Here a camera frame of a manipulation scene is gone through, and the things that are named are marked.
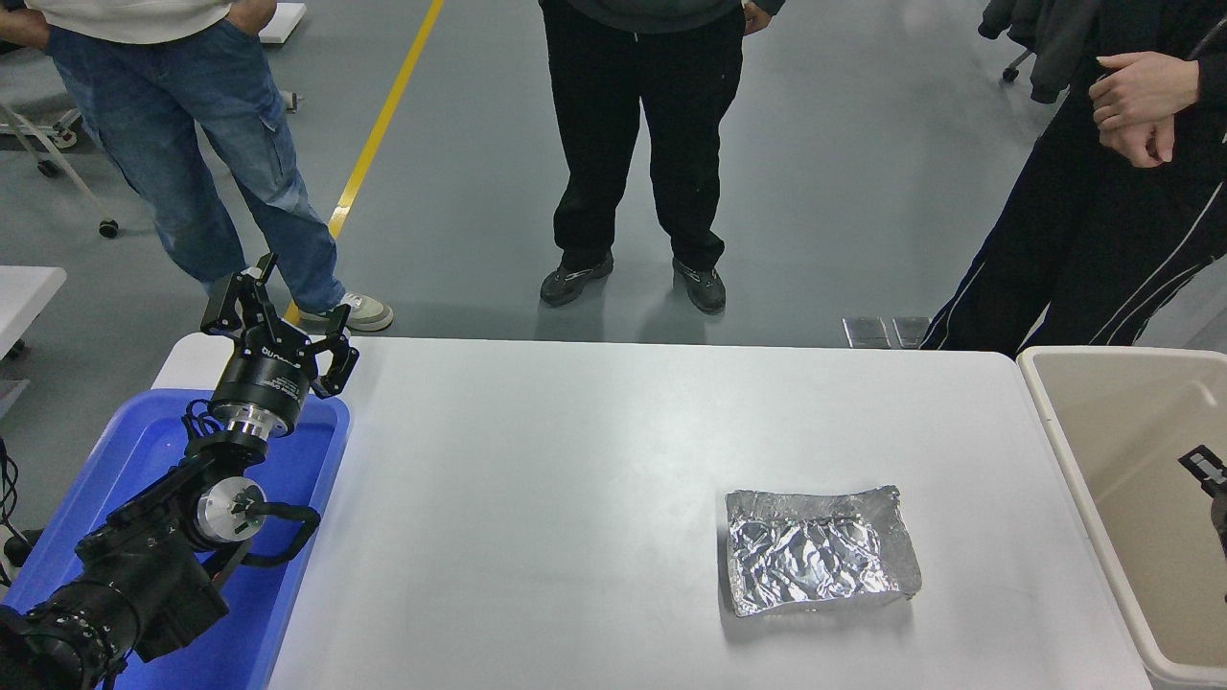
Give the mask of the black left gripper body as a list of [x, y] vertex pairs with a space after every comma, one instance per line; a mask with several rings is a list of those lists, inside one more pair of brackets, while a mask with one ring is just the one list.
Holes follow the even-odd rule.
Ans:
[[211, 414], [222, 419], [223, 409], [256, 406], [280, 424], [297, 424], [310, 393], [307, 372], [277, 356], [253, 351], [238, 343], [220, 374], [211, 398]]

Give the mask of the person's right hand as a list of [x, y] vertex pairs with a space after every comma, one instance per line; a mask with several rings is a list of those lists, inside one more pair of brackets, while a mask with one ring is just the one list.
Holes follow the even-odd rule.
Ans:
[[1160, 122], [1102, 129], [1099, 142], [1120, 153], [1135, 169], [1156, 169], [1173, 158], [1175, 122], [1164, 117]]

